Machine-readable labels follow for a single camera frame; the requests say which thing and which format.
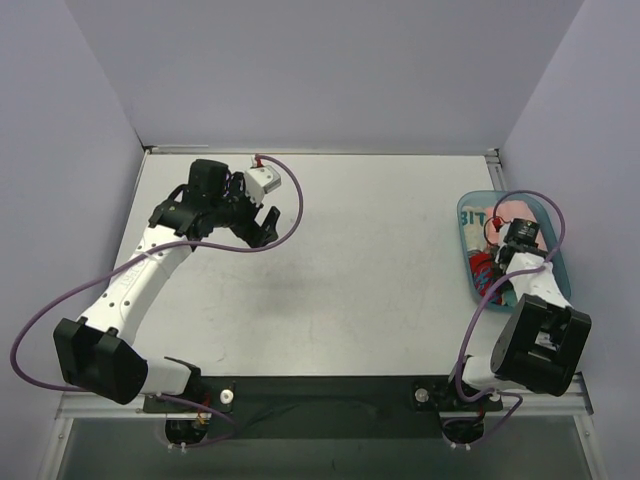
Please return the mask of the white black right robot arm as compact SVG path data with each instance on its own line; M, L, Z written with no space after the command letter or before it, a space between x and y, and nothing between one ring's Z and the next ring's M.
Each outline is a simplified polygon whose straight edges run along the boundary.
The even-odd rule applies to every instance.
M560 290L552 254L537 242L538 223L493 217L488 224L499 233L493 250L500 277L474 312L452 378L443 385L445 401L458 410L486 395L517 388L562 396L592 326L590 316L575 309ZM467 346L483 309L505 284L511 285L517 300L508 321L489 355L468 356Z

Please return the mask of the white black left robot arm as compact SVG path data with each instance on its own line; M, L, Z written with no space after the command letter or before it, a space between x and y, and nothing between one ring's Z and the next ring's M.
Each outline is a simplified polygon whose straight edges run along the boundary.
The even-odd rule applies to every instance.
M197 159L186 183L157 205L144 229L132 265L116 274L98 300L77 319L63 319L53 339L64 380L118 404L158 391L177 410L195 409L198 369L185 361L147 360L133 344L147 311L173 272L214 230L226 228L251 248L278 238L277 208L256 217L265 196L279 188L280 174L253 161L243 172L221 162Z

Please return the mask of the yellow teal towel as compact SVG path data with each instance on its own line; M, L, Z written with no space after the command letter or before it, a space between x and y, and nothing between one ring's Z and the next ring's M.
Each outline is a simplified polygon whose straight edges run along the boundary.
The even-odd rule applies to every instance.
M514 290L506 290L501 293L500 296L501 305L504 307L513 308L518 303L518 298Z

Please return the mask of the red blue patterned towel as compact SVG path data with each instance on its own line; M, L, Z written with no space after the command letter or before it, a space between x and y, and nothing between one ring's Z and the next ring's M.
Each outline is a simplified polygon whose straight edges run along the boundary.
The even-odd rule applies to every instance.
M472 254L469 258L469 266L474 289L481 297L484 297L502 276L494 258L486 252Z

